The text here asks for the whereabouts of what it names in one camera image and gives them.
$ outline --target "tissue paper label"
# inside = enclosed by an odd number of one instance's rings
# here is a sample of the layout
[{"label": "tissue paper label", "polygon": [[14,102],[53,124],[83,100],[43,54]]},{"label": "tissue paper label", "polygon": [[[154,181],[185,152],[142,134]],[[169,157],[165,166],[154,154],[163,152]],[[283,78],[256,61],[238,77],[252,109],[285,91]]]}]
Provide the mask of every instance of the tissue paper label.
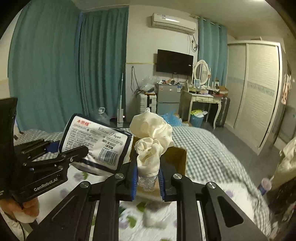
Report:
[{"label": "tissue paper label", "polygon": [[127,138],[127,135],[110,127],[75,116],[65,137],[62,152],[85,145],[89,153],[84,159],[116,170]]}]

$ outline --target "human hand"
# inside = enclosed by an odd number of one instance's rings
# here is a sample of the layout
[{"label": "human hand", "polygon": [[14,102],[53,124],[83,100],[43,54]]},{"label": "human hand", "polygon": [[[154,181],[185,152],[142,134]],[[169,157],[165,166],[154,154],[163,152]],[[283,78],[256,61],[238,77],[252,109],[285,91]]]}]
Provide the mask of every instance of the human hand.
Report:
[{"label": "human hand", "polygon": [[25,213],[31,217],[37,217],[39,215],[39,202],[38,198],[34,198],[28,202],[23,203],[23,209],[19,204],[12,198],[0,200],[1,209],[15,219],[13,212]]}]

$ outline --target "checkered bedsheet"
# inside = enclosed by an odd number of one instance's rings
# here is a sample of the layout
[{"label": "checkered bedsheet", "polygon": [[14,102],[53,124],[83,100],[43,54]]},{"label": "checkered bedsheet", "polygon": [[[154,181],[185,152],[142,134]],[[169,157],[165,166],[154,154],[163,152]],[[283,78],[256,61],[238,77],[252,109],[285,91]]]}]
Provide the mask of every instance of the checkered bedsheet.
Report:
[{"label": "checkered bedsheet", "polygon": [[[15,145],[37,139],[56,141],[61,137],[61,132],[49,134],[40,130],[28,130],[19,136]],[[266,236],[269,235],[271,226],[268,206],[238,159],[207,130],[176,126],[173,127],[172,137],[175,146],[187,150],[186,176],[204,182],[239,182],[247,187],[254,198],[254,222]],[[54,158],[55,155],[47,153],[39,160]]]}]

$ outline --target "wardrobe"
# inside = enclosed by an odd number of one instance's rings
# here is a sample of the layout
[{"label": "wardrobe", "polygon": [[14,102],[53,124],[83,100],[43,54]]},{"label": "wardrobe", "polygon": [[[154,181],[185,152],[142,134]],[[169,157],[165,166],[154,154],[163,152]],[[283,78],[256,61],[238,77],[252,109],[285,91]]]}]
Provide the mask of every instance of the wardrobe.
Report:
[{"label": "wardrobe", "polygon": [[257,154],[279,113],[283,61],[285,53],[277,42],[245,40],[228,44],[226,88],[231,102],[225,126]]}]

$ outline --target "vanity table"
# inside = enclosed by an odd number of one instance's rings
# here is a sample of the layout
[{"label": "vanity table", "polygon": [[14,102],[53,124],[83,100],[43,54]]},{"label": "vanity table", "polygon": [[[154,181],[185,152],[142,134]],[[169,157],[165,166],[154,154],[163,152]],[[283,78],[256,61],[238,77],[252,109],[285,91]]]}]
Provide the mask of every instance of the vanity table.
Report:
[{"label": "vanity table", "polygon": [[210,113],[211,105],[212,104],[218,104],[218,110],[214,119],[213,128],[215,130],[216,128],[216,120],[219,116],[220,110],[221,110],[221,97],[214,97],[210,95],[201,95],[201,94],[194,94],[190,93],[186,90],[183,90],[181,93],[181,101],[180,101],[180,107],[179,107],[179,116],[182,119],[186,119],[186,116],[188,115],[188,122],[190,121],[190,113],[192,108],[193,102],[202,102],[202,103],[209,103],[209,109],[208,114],[206,116],[206,122]]}]

